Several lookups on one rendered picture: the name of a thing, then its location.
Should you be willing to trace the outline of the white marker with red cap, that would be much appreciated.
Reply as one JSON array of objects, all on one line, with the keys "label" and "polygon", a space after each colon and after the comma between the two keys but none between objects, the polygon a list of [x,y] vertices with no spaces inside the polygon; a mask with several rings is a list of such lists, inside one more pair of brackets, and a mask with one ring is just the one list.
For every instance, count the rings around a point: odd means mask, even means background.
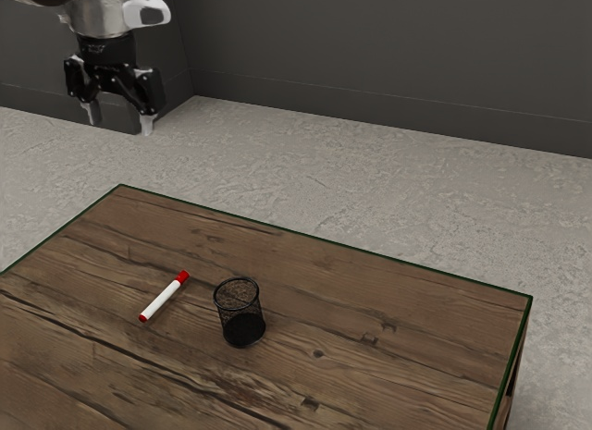
[{"label": "white marker with red cap", "polygon": [[138,315],[141,323],[147,322],[154,314],[176,293],[176,291],[187,281],[190,274],[186,270],[180,271],[172,280]]}]

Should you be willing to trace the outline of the black mesh pen holder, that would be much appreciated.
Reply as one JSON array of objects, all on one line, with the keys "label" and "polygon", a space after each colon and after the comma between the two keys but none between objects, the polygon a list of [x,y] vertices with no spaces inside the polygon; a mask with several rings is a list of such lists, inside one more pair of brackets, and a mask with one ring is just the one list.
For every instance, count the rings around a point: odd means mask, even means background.
[{"label": "black mesh pen holder", "polygon": [[257,282],[246,276],[226,279],[215,288],[213,301],[229,345],[250,347],[264,336],[266,322],[259,295]]}]

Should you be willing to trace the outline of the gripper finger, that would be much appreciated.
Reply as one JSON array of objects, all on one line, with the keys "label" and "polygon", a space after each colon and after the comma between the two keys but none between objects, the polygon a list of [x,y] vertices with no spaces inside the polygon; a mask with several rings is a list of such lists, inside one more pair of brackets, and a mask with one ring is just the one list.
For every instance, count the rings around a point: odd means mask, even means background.
[{"label": "gripper finger", "polygon": [[111,79],[117,94],[124,97],[138,112],[141,134],[149,136],[154,130],[154,121],[166,106],[166,94],[160,70],[138,69],[129,64],[117,67]]},{"label": "gripper finger", "polygon": [[64,60],[64,72],[68,95],[79,100],[86,110],[92,126],[98,126],[103,120],[97,96],[101,91],[100,80],[94,76],[85,77],[84,61],[77,55]]}]

